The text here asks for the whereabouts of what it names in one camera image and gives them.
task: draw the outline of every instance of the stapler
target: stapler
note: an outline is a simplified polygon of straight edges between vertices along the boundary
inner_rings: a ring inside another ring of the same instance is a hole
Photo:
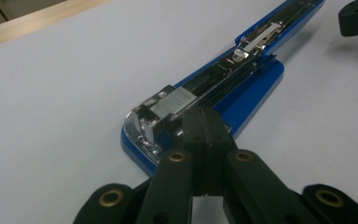
[[[358,223],[358,203],[344,192],[318,184],[295,193],[234,141],[282,79],[274,51],[323,3],[285,1],[234,47],[135,106],[121,145],[152,177],[134,189],[97,189],[74,223],[191,223],[192,197],[203,195],[223,197],[230,224]]]
[[[124,151],[152,176],[161,155],[180,141],[181,117],[195,106],[216,110],[236,137],[282,79],[274,51],[295,35],[323,5],[289,0],[235,38],[235,46],[175,85],[134,107],[121,131]]]

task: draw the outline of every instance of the blue stapler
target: blue stapler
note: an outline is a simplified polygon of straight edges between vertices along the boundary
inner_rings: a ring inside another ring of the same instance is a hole
[[[195,106],[214,109],[236,137],[282,79],[274,51],[295,35],[324,0],[287,0],[235,39],[235,46],[175,85],[134,107],[121,131],[123,150],[149,176],[180,139],[181,117]]]

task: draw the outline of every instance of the wooden edge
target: wooden edge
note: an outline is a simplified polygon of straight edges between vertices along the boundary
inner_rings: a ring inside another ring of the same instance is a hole
[[[0,44],[30,34],[110,0],[67,0],[52,7],[0,24]]]

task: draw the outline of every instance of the white table surface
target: white table surface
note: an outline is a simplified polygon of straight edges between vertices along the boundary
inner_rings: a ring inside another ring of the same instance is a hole
[[[146,175],[120,147],[132,107],[233,46],[281,1],[116,0],[0,45],[0,223],[72,223],[91,193]],[[284,78],[237,139],[289,187],[358,202],[358,36],[328,0],[277,52]],[[196,199],[193,223],[227,223]]]

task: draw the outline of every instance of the brass insert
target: brass insert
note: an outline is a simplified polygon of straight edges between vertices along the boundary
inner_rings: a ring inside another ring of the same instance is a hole
[[[170,161],[184,161],[185,154],[182,152],[173,152],[168,156],[168,159],[170,159]]]
[[[123,191],[119,189],[111,189],[103,193],[100,197],[100,205],[103,207],[112,207],[119,204],[124,198]]]
[[[237,154],[235,154],[235,159],[237,159],[238,161],[251,161],[252,155],[248,152],[239,151],[237,152]]]
[[[324,204],[329,206],[339,208],[344,206],[344,200],[337,195],[335,192],[332,192],[328,189],[318,189],[315,192],[316,198]]]

